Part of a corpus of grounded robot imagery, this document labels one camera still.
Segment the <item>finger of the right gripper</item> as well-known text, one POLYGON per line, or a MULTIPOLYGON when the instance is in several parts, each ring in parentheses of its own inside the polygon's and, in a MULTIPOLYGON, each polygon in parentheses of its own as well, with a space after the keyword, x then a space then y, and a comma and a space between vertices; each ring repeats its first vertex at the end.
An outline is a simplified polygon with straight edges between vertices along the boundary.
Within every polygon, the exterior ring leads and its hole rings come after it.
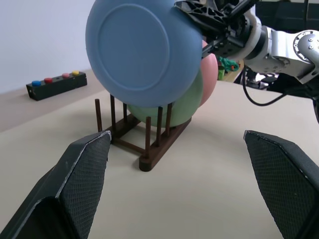
POLYGON ((204 41, 207 44, 202 48, 202 59, 206 58, 209 54, 214 54, 218 57, 226 57, 226 51, 223 49, 226 37, 204 37, 204 41))
POLYGON ((212 0, 179 0, 174 7, 189 16, 198 25, 205 27, 226 27, 226 15, 219 11, 212 0))

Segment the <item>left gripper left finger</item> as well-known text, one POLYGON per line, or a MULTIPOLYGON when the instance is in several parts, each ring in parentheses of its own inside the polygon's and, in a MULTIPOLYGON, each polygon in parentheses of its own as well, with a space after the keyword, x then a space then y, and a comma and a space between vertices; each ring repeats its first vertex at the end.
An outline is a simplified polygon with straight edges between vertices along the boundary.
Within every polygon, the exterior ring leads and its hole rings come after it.
POLYGON ((86 239, 100 202, 111 132, 71 143, 29 192, 2 239, 86 239))

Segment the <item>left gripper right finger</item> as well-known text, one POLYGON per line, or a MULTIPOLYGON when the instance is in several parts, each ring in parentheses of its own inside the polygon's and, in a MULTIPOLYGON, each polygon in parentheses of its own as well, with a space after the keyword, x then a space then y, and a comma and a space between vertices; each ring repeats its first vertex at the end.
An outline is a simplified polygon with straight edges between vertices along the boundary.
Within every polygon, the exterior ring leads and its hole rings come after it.
POLYGON ((285 239, 319 237, 319 167, 295 143, 244 133, 261 195, 285 239))

